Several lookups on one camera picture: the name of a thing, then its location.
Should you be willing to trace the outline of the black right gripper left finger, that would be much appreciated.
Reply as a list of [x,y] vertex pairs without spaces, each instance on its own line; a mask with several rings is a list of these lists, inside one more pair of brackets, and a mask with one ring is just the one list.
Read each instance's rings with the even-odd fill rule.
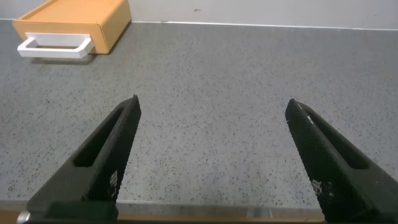
[[122,101],[28,201],[27,223],[114,222],[116,200],[141,117]]

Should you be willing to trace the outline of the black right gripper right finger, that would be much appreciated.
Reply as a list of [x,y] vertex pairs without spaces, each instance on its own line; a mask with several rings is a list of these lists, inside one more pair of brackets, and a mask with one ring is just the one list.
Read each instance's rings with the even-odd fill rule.
[[397,223],[397,181],[309,106],[285,111],[294,143],[328,223]]

